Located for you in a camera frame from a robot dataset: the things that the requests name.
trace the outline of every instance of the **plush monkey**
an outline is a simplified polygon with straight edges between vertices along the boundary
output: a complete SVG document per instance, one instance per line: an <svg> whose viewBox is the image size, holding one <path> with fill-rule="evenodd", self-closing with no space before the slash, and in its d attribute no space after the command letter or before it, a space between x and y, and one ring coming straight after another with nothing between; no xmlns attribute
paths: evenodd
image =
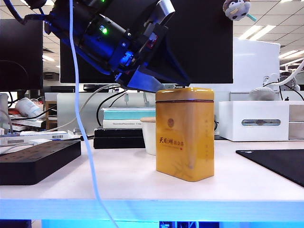
<svg viewBox="0 0 304 228"><path fill-rule="evenodd" d="M223 11L230 20L241 20L250 17L253 21L257 19L249 14L250 0L226 0Z"/></svg>

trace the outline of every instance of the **mouse pad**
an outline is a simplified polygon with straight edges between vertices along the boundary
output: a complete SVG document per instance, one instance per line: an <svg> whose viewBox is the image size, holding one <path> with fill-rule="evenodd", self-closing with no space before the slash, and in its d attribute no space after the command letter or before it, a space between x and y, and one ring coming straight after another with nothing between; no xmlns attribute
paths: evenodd
<svg viewBox="0 0 304 228"><path fill-rule="evenodd" d="M304 149L247 150L236 153L304 187Z"/></svg>

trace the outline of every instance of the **barcode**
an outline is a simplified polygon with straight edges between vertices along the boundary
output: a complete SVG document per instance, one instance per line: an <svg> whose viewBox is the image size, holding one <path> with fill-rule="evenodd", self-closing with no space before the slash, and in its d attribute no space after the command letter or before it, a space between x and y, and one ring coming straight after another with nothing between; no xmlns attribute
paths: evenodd
<svg viewBox="0 0 304 228"><path fill-rule="evenodd" d="M52 139L62 139L63 135L52 135Z"/></svg>

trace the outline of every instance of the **white desk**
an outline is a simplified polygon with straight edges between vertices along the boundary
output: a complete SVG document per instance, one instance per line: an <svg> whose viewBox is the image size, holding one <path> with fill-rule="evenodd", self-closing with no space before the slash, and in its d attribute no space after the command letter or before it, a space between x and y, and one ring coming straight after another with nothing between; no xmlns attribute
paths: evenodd
<svg viewBox="0 0 304 228"><path fill-rule="evenodd" d="M157 172L145 149L93 154L101 197L118 221L303 222L304 188L235 153L299 148L304 142L215 141L215 176L194 183ZM36 185L0 186L0 219L107 220L93 200L84 144L82 150Z"/></svg>

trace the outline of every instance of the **power strip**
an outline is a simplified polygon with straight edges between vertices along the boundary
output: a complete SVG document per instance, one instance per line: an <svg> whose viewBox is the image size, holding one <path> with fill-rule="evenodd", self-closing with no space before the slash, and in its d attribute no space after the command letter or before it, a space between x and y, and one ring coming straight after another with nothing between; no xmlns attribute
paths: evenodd
<svg viewBox="0 0 304 228"><path fill-rule="evenodd" d="M33 185L81 155L80 141L51 141L0 155L0 185Z"/></svg>

